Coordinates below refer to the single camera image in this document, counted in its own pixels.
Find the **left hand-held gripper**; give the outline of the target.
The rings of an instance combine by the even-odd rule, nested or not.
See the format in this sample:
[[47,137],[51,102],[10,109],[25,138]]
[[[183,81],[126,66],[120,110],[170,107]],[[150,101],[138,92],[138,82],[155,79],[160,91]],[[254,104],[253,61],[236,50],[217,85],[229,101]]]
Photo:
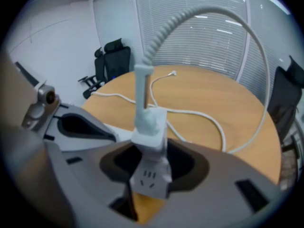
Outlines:
[[[49,127],[52,118],[57,126]],[[31,104],[22,122],[22,127],[36,133],[54,136],[54,143],[63,152],[89,150],[130,140],[131,131],[109,124],[104,125],[86,110],[60,105],[55,88],[42,84],[37,89],[37,102]]]

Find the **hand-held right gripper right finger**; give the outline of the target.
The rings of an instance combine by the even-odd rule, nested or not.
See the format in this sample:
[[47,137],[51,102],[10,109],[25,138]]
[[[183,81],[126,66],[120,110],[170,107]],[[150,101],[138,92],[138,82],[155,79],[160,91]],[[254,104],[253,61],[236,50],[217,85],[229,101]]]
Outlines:
[[280,188],[232,154],[170,139],[169,197],[147,228],[256,227],[276,209]]

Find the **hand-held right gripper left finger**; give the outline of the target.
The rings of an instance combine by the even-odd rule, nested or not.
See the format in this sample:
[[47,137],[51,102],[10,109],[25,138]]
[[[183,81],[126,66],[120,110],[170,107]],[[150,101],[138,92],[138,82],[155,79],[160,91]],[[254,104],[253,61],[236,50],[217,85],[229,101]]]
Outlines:
[[99,163],[104,155],[118,147],[120,144],[115,143],[63,153],[55,143],[46,143],[57,181],[71,205],[76,228],[141,228],[109,207],[123,197],[126,185],[110,180]]

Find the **white power strip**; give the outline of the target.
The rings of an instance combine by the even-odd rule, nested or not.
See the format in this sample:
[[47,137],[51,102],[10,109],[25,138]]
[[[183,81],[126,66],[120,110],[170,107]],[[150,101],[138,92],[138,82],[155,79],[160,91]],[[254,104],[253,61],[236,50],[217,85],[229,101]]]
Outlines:
[[163,138],[160,148],[135,145],[142,157],[130,178],[132,192],[155,199],[168,197],[169,185],[172,183],[172,173],[167,158],[167,138]]

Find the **white charger adapter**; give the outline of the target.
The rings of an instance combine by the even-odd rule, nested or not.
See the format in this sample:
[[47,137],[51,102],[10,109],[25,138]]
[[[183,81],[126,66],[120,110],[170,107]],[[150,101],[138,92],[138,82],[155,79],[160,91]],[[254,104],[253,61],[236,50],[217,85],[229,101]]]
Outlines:
[[161,152],[167,146],[167,111],[156,107],[136,112],[131,142],[141,152]]

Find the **black mesh office chair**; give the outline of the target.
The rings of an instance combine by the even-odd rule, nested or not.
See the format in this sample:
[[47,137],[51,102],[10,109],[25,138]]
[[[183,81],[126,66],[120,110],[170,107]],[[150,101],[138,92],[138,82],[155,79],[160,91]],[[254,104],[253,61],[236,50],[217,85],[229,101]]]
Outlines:
[[289,56],[291,62],[287,70],[277,67],[273,91],[267,111],[270,114],[279,137],[283,143],[294,120],[297,105],[304,89],[304,69]]
[[101,47],[95,51],[94,56],[95,75],[85,76],[79,79],[80,83],[85,83],[88,86],[88,89],[83,92],[83,97],[85,99],[88,99],[92,92],[98,90],[107,82],[107,79],[105,77],[104,53]]
[[130,58],[131,49],[123,45],[121,38],[104,46],[104,62],[108,82],[129,72]]

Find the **round wooden table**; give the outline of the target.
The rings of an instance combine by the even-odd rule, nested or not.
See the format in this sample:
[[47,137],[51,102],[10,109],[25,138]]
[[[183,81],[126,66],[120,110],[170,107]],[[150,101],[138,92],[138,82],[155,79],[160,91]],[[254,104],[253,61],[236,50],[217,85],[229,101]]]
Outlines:
[[[263,114],[262,103],[236,81],[201,67],[156,66],[151,77],[153,95],[159,106],[202,112],[213,117],[224,130],[227,150],[254,141],[236,156],[278,184],[281,173],[281,147],[275,125]],[[89,97],[82,108],[103,123],[133,129],[135,106],[134,73],[124,74]],[[263,122],[258,135],[255,130]]]

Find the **white window blinds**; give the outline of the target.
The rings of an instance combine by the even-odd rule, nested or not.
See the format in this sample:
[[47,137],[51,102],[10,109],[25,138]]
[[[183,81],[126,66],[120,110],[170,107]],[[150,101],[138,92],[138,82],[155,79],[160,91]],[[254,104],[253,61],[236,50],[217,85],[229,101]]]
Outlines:
[[[304,35],[280,0],[136,0],[143,45],[172,15],[195,5],[220,6],[238,14],[263,44],[274,78],[277,67],[294,60],[304,69]],[[192,65],[236,80],[263,98],[266,79],[260,51],[242,25],[229,17],[197,15],[163,43],[154,65]]]

